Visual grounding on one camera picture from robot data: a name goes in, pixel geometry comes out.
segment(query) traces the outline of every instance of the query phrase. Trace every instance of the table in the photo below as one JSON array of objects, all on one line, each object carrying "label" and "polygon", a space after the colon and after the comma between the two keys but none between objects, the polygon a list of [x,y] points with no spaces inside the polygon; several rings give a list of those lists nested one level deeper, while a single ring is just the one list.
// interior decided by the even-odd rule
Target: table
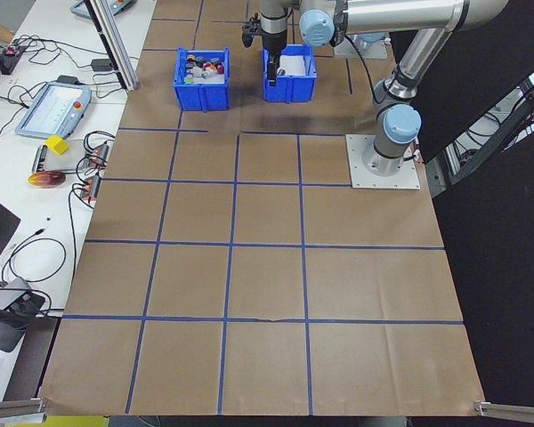
[{"label": "table", "polygon": [[[360,65],[323,49],[310,103],[263,101],[255,7],[157,4],[41,396],[58,415],[472,415],[424,168],[419,191],[352,189],[344,134],[375,125]],[[230,48],[229,110],[179,109],[180,45]]]},{"label": "table", "polygon": [[[69,11],[74,2],[71,0],[53,1],[37,0],[28,17],[16,33],[16,37],[24,34],[39,35],[58,41],[74,44],[87,49],[103,52],[100,38],[97,36],[91,21],[79,18]],[[139,0],[129,11],[116,17],[117,26],[129,55],[140,57],[144,37],[149,27],[150,16],[154,9],[153,0]],[[75,61],[86,64],[92,58],[100,57],[90,52],[76,51],[67,48]],[[77,70],[75,64],[66,57],[60,57],[50,66],[40,66],[28,62],[28,55],[22,56],[20,63],[10,77],[0,78],[0,95],[6,95],[12,85],[23,85],[27,88],[37,83],[55,80],[59,75],[76,76],[84,82],[90,82],[92,71]],[[117,85],[103,86],[111,90]],[[125,91],[112,93],[107,98],[98,100],[93,96],[92,103],[86,111],[84,119],[76,131],[69,137],[72,146],[80,146],[83,137],[92,130],[104,130],[115,133],[126,102]],[[0,101],[0,127],[14,114],[17,106]],[[46,291],[53,299],[53,307],[63,309],[69,294],[72,274],[73,243],[69,228],[68,193],[73,182],[68,179],[56,189],[37,189],[27,184],[31,174],[31,166],[36,150],[43,141],[15,135],[13,128],[22,117],[5,130],[0,138],[0,203],[21,218],[21,223],[12,237],[8,248],[30,236],[36,230],[45,229],[42,237],[57,238],[68,250],[68,259],[55,277],[36,284],[35,289]],[[73,216],[76,227],[77,250],[80,253],[91,212],[73,202]],[[21,253],[17,268],[29,278],[43,277],[52,271],[52,265],[61,260],[59,247],[48,245],[47,242],[35,244],[32,248],[39,256],[27,256]],[[20,342],[11,353],[0,351],[0,400],[2,400],[12,370],[20,351]]]}]

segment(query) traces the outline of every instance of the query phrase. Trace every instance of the white table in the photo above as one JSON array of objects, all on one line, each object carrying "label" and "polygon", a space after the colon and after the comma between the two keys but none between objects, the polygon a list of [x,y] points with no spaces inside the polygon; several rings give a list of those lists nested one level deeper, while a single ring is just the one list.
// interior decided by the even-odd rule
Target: white table
[{"label": "white table", "polygon": [[[37,0],[16,37],[25,34],[38,35],[43,39],[54,39],[103,52],[101,40],[96,34],[92,22],[70,12],[69,7],[73,3],[75,3],[73,0]],[[116,17],[123,42],[128,54],[132,57],[139,58],[141,55],[144,37],[155,4],[154,0],[138,0],[129,11]],[[69,47],[67,50],[80,65],[90,63],[93,58],[106,58],[106,55],[79,51]],[[135,66],[137,61],[132,60],[132,62]],[[51,65],[43,66],[29,63],[28,55],[24,55],[12,76],[0,78],[0,95],[6,95],[14,84],[29,88],[40,82],[55,80],[59,75],[75,76],[85,83],[93,82],[93,72],[90,68],[77,69],[67,57],[60,57]],[[103,91],[108,91],[118,88],[118,85],[101,87]],[[93,130],[103,130],[115,134],[125,102],[125,91],[112,93],[103,99],[96,99],[93,96],[92,103],[85,112],[85,117],[68,138],[70,145],[80,147],[83,137]],[[0,101],[0,128],[18,108],[18,106]],[[45,229],[40,237],[60,240],[68,251],[68,258],[58,274],[44,282],[32,284],[32,287],[46,291],[52,297],[53,307],[62,309],[65,307],[69,295],[73,268],[73,241],[69,223],[68,194],[71,184],[77,179],[69,175],[66,182],[54,189],[39,189],[28,184],[27,179],[31,174],[37,148],[44,142],[43,140],[20,137],[14,133],[13,129],[23,114],[24,112],[21,111],[16,116],[16,120],[5,129],[3,136],[0,137],[0,203],[21,219],[19,228],[0,259],[0,270],[1,261],[7,259],[9,251],[15,244],[29,237],[35,231]],[[105,139],[95,140],[92,138],[91,141],[94,145],[95,141],[102,143]],[[72,207],[77,252],[79,253],[91,220],[92,211],[75,199]],[[23,272],[23,275],[28,278],[41,278],[55,270],[61,262],[61,257],[62,251],[57,245],[52,242],[39,242],[20,252],[16,261],[16,269],[20,273]],[[11,353],[0,351],[0,401],[4,397],[10,381],[20,346],[21,342]]]}]

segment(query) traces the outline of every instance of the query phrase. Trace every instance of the metal base plate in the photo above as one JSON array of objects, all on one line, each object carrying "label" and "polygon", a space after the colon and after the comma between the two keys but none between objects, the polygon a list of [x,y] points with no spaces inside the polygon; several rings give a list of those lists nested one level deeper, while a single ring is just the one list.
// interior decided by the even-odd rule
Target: metal base plate
[{"label": "metal base plate", "polygon": [[[350,177],[354,189],[421,189],[416,165],[413,161],[403,162],[401,169],[392,176],[378,176],[370,172],[362,162],[362,153],[374,143],[374,135],[346,135]],[[411,149],[404,157],[411,156]]]},{"label": "metal base plate", "polygon": [[[366,43],[366,47],[359,45],[359,49],[365,60],[385,60],[388,57],[388,51],[385,50],[383,40],[378,40],[374,43]],[[341,44],[335,47],[335,56],[340,58],[358,58],[358,54],[354,51],[354,48],[348,40],[344,40]]]}]

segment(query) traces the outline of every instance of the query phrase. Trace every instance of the brown paper surface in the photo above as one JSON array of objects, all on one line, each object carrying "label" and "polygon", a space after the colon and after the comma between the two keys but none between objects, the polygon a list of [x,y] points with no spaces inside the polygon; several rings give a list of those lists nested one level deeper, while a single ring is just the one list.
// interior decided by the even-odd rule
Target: brown paper surface
[{"label": "brown paper surface", "polygon": [[[419,191],[349,187],[342,135],[376,125],[358,60],[319,50],[311,102],[265,102],[261,41],[240,42],[258,2],[199,3],[158,1],[48,410],[473,415],[482,389],[424,168]],[[180,45],[229,46],[229,110],[181,112]],[[369,66],[377,82],[392,61]]]}]

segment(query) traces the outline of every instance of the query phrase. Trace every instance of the blue plastic bin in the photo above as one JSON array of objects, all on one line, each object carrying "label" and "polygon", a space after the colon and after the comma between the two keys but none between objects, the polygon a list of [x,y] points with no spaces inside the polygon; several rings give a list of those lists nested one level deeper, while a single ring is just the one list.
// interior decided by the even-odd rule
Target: blue plastic bin
[{"label": "blue plastic bin", "polygon": [[[186,58],[189,54],[212,59],[219,58],[225,69],[223,84],[191,84],[184,83]],[[215,111],[230,107],[230,50],[223,51],[187,51],[178,48],[176,71],[174,72],[174,90],[180,107],[187,111]]]},{"label": "blue plastic bin", "polygon": [[263,51],[263,98],[268,102],[308,102],[312,99],[317,81],[314,52],[307,44],[289,44],[282,52],[288,56],[302,56],[305,76],[277,76],[277,85],[269,86],[267,61],[269,54]]}]

